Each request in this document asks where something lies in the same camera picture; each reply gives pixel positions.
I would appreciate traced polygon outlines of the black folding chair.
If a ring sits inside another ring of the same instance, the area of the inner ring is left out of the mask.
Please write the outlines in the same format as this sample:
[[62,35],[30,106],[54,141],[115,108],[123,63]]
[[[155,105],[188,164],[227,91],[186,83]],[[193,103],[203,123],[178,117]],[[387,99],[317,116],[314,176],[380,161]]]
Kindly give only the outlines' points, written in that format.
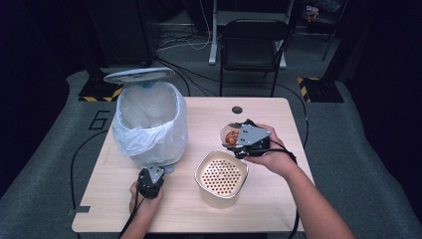
[[270,96],[275,92],[284,45],[292,34],[281,20],[237,19],[225,25],[221,36],[219,94],[224,72],[273,73]]

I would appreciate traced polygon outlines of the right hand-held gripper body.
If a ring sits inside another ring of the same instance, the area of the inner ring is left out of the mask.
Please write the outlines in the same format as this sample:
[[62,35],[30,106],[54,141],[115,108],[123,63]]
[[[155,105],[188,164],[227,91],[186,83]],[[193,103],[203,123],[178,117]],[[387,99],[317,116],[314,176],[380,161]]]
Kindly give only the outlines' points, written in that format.
[[261,156],[270,148],[270,132],[247,119],[242,122],[238,136],[238,147],[232,148],[235,157]]

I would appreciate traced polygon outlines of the black base with hazard stripes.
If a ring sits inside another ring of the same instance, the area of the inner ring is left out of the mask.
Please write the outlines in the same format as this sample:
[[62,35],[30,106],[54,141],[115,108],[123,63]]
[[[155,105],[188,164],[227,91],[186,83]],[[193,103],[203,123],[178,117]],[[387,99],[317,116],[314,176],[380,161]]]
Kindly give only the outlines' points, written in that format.
[[89,78],[79,93],[79,100],[84,102],[114,102],[121,91],[122,85]]
[[335,83],[326,83],[319,78],[298,78],[298,84],[305,102],[343,103]]

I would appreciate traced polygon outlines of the person's left hand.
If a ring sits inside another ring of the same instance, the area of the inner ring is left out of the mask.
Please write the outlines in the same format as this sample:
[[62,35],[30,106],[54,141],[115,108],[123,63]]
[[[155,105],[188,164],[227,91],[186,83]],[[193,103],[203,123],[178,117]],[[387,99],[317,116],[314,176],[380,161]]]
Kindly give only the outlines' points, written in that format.
[[158,192],[158,195],[153,199],[144,198],[140,193],[137,192],[137,184],[134,182],[129,192],[131,194],[129,202],[129,210],[136,209],[136,213],[141,216],[154,216],[160,202],[163,198],[163,190]]

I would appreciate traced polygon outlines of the red food scraps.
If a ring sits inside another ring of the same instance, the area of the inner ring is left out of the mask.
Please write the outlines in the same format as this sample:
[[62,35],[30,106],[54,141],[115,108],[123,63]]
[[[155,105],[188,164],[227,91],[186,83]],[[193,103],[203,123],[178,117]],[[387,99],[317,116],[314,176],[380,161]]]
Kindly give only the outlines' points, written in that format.
[[225,143],[229,145],[236,145],[239,133],[237,131],[229,131],[225,136]]

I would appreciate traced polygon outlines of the beige container with perforated strainer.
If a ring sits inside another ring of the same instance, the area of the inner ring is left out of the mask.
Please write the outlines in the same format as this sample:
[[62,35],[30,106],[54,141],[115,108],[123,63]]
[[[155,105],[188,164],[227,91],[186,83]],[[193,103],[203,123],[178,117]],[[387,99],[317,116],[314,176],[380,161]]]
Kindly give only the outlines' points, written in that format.
[[214,150],[200,162],[194,178],[204,202],[224,209],[236,203],[248,174],[244,161],[225,151]]

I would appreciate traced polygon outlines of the white metal desk frame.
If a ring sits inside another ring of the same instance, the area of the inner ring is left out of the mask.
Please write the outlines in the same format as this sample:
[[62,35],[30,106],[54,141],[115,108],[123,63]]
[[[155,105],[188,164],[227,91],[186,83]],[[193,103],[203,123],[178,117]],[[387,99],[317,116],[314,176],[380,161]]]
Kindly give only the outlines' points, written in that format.
[[208,64],[215,66],[217,63],[218,51],[218,27],[223,27],[232,20],[237,19],[258,19],[258,20],[280,20],[288,23],[294,11],[296,0],[271,0],[266,6],[249,6],[246,10],[235,10],[233,7],[226,7],[221,10],[219,2],[212,0],[211,20],[208,22],[210,30],[210,53]]

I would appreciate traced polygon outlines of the clear plastic cup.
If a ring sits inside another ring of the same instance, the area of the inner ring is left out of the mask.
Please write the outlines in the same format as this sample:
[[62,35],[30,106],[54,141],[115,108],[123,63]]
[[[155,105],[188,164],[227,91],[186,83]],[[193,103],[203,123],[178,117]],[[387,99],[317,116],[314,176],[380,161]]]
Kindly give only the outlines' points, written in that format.
[[222,142],[222,143],[225,143],[225,136],[226,136],[226,134],[227,134],[229,131],[232,131],[232,130],[237,131],[238,133],[240,133],[240,129],[239,129],[239,128],[231,128],[231,127],[229,127],[229,126],[227,126],[227,125],[225,125],[225,126],[221,129],[221,131],[220,131],[220,139],[221,139],[221,142]]

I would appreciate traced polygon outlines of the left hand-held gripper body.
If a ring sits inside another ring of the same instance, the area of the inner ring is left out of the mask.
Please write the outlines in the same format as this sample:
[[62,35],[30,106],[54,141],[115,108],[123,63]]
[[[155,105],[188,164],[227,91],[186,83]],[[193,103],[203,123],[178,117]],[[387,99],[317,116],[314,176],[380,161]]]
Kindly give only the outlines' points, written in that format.
[[164,169],[155,165],[143,168],[138,174],[137,191],[147,199],[154,199],[163,185]]

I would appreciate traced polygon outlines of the person's right hand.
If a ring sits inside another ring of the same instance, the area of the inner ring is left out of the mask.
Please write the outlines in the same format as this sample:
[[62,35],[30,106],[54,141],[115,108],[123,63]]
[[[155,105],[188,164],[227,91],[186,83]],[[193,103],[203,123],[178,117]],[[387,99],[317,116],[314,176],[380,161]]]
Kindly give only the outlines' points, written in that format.
[[258,127],[268,130],[270,134],[270,149],[261,156],[248,156],[246,160],[267,167],[270,171],[288,179],[291,173],[298,168],[297,164],[284,152],[283,141],[278,137],[275,129],[266,124],[258,124]]

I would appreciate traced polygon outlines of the black equipment cabinet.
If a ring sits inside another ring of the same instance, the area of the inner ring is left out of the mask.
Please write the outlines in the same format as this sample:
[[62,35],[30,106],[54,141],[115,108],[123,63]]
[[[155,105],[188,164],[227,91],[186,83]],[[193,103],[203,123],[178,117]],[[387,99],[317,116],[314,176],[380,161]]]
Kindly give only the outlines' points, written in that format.
[[154,57],[148,0],[85,0],[109,66],[147,68]]

